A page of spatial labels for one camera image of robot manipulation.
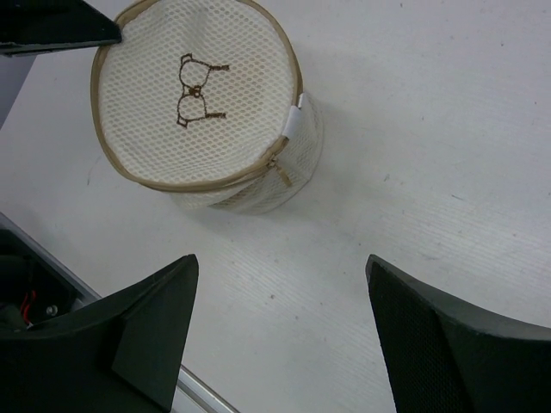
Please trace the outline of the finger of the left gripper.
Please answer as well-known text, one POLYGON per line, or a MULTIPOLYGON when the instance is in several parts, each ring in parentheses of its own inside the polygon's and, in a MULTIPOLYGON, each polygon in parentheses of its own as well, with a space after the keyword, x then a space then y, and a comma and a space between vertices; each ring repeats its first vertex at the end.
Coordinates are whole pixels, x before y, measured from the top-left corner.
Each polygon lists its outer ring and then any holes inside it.
POLYGON ((1 54, 35 55, 121 42, 121 29, 85 1, 2 1, 1 54))

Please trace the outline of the cream mesh laundry bag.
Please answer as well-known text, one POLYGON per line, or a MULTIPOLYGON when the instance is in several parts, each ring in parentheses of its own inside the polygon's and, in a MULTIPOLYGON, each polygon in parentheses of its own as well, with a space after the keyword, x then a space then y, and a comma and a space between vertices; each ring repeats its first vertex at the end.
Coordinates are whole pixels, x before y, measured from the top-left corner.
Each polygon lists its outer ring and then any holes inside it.
POLYGON ((278 21, 252 1, 137 1, 90 77, 117 172, 187 208, 266 213, 312 178, 323 123, 278 21))

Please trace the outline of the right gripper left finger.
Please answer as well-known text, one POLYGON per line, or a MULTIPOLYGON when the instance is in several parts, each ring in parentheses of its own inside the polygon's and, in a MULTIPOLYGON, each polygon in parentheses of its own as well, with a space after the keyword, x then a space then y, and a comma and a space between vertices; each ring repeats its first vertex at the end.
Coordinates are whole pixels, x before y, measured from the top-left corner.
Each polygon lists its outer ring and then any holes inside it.
POLYGON ((169 412, 198 285, 196 256, 24 331, 1 334, 3 412, 169 412))

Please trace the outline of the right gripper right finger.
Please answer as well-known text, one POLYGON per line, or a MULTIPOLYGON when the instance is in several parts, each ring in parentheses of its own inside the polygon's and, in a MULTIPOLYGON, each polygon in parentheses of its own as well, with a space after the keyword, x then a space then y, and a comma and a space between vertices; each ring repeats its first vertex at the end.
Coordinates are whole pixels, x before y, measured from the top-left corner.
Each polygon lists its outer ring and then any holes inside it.
POLYGON ((398 412, 548 412, 550 330, 432 287, 376 255, 368 295, 398 412))

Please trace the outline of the aluminium mounting rail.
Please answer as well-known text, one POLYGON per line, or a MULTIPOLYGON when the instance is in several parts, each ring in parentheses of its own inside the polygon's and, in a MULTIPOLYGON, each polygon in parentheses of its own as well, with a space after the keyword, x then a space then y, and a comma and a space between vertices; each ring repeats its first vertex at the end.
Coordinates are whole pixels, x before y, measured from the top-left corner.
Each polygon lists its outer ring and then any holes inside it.
MULTIPOLYGON (((48 252, 3 213, 1 213, 1 228, 9 230, 17 235, 17 237, 34 253, 41 256, 64 280, 77 290, 77 298, 71 308, 73 311, 102 298, 88 284, 70 271, 70 269, 60 260, 48 252)), ((238 410, 227 402, 219 393, 184 365, 181 365, 176 383, 173 412, 182 412, 184 407, 190 407, 191 404, 194 405, 192 408, 193 412, 238 412, 238 410)))

